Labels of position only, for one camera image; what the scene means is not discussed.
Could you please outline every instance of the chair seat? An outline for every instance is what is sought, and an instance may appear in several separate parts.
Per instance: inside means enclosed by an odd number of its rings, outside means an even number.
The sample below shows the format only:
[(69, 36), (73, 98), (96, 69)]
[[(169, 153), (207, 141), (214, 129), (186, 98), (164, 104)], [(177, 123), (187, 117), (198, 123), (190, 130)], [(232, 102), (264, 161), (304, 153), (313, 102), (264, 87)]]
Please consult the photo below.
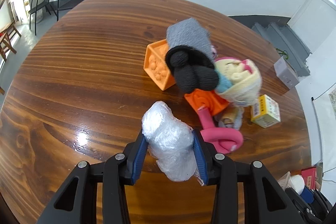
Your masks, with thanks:
[[(37, 10), (40, 10), (42, 9), (44, 6), (46, 6), (48, 4), (48, 2), (44, 1), (44, 2), (41, 2), (38, 6), (37, 6)], [(34, 8), (31, 8), (29, 11), (28, 11), (28, 14), (33, 14), (35, 13), (36, 11), (36, 6)]]
[(69, 10), (69, 9), (72, 9), (73, 7), (77, 6), (79, 3), (81, 3), (83, 0), (69, 0), (67, 1), (66, 3), (60, 5), (58, 7), (58, 10), (59, 11), (62, 11), (62, 10)]

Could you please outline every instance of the gray cardboard box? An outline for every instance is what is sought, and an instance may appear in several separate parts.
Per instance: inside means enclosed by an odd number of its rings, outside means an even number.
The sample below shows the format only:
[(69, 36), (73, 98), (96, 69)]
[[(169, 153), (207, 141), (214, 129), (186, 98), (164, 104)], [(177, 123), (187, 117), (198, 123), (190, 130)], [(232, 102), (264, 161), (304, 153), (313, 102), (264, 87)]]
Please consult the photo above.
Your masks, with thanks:
[(283, 57), (280, 57), (280, 59), (274, 63), (274, 69), (277, 77), (289, 89), (292, 89), (300, 82), (299, 78), (296, 75), (296, 72)]

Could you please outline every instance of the wood grain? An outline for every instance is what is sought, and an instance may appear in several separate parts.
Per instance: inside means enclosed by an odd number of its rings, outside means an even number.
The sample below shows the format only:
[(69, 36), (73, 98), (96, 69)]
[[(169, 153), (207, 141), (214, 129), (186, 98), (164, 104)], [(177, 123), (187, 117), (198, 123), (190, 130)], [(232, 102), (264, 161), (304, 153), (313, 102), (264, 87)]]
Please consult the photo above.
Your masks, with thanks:
[[(210, 31), (220, 57), (252, 59), (263, 77), (262, 94), (280, 106), (281, 123), (267, 129), (251, 123), (246, 110), (245, 142), (231, 158), (261, 160), (276, 178), (310, 165), (302, 107), (296, 90), (288, 91), (276, 77), (273, 64), (279, 55), (269, 42), (184, 0), (85, 0), (28, 55), (0, 115), (0, 192), (22, 224), (36, 222), (80, 160), (105, 161), (134, 141), (155, 101), (166, 102), (177, 118), (200, 128), (177, 86), (161, 91), (142, 68), (146, 46), (189, 17)], [(126, 189), (132, 223), (209, 223), (214, 190), (195, 178), (171, 182), (147, 155), (137, 184)], [(101, 194), (97, 204), (101, 223)]]

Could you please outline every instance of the orange plastic box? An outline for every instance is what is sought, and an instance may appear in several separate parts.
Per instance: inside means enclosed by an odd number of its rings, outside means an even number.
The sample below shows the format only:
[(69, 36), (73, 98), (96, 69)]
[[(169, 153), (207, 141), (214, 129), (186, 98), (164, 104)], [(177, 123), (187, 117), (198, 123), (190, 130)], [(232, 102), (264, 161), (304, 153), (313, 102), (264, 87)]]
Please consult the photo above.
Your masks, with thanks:
[(145, 72), (161, 90), (166, 90), (175, 84), (175, 79), (165, 62), (167, 51), (168, 44), (165, 39), (147, 45), (143, 64)]
[(218, 114), (229, 105), (228, 101), (219, 97), (213, 90), (195, 89), (192, 93), (185, 94), (184, 98), (196, 112), (202, 106), (207, 107), (211, 116)]

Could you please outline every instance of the orange toy block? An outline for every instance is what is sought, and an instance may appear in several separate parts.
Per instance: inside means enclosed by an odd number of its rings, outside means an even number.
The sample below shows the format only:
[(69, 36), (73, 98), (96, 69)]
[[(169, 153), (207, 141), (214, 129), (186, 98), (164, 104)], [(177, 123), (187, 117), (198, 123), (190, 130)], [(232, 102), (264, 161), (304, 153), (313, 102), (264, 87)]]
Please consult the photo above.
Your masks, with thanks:
[(202, 106), (207, 107), (211, 116), (218, 114), (229, 105), (228, 101), (219, 97), (213, 90), (195, 89), (192, 93), (185, 94), (184, 98), (196, 112)]
[(167, 51), (168, 44), (165, 39), (147, 45), (143, 64), (145, 72), (161, 90), (175, 84), (175, 79), (165, 62)]

